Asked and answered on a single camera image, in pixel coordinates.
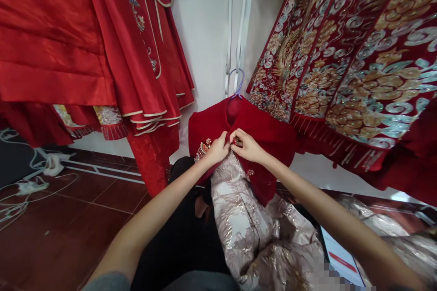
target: red embroidered jacket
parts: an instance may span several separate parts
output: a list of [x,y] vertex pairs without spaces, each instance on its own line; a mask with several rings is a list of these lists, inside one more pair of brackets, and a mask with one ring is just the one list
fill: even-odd
[[[268,113],[261,111],[246,99],[226,98],[201,112],[194,113],[188,123],[188,144],[190,155],[196,156],[200,143],[207,138],[214,140],[222,131],[228,131],[228,137],[235,129],[241,128],[251,135],[268,153],[283,164],[290,166],[297,148],[294,128],[281,122]],[[276,177],[260,164],[247,161],[239,156],[243,169],[248,174],[252,188],[263,206],[273,198],[276,192]],[[212,174],[210,169],[198,183]]]

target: left hand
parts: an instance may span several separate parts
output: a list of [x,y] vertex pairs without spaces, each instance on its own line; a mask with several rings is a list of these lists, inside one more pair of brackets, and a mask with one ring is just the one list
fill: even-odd
[[231,145],[226,141],[226,134],[223,131],[220,137],[211,144],[202,160],[207,161],[211,166],[222,161],[229,153]]

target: beaded embellishment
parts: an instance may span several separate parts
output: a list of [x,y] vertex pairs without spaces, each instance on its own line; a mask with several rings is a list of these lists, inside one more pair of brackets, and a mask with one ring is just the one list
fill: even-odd
[[197,150],[196,158],[194,159],[195,162],[198,162],[201,158],[206,155],[206,152],[208,152],[209,147],[211,146],[211,139],[206,139],[206,144],[203,142],[200,142],[199,150]]

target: white wall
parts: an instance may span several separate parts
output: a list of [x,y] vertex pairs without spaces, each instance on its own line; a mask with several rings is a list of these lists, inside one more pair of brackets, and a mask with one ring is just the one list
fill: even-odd
[[[233,5],[233,67],[242,1],[234,0]],[[252,0],[244,60],[246,78],[243,90],[249,83],[282,2],[283,0]],[[188,119],[191,114],[202,111],[225,97],[227,5],[228,0],[174,0],[172,12],[196,86],[194,90],[196,102],[183,110],[179,124],[181,145],[170,157],[171,163],[188,155]],[[105,141],[100,133],[93,133],[75,141],[71,147],[133,158],[126,139]],[[291,167],[320,188],[416,202],[405,193],[394,189],[379,191],[341,167],[333,169],[332,162],[321,155],[296,154]]]

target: forearm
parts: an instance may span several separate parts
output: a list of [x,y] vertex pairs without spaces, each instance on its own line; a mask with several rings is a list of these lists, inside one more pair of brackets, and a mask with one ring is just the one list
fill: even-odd
[[374,231],[323,191],[274,157],[262,164],[302,203],[317,222],[363,266],[372,283],[387,290],[393,283],[421,290],[422,283]]
[[143,249],[210,167],[204,158],[199,160],[132,217],[112,241],[90,281],[110,271],[121,271],[132,281]]

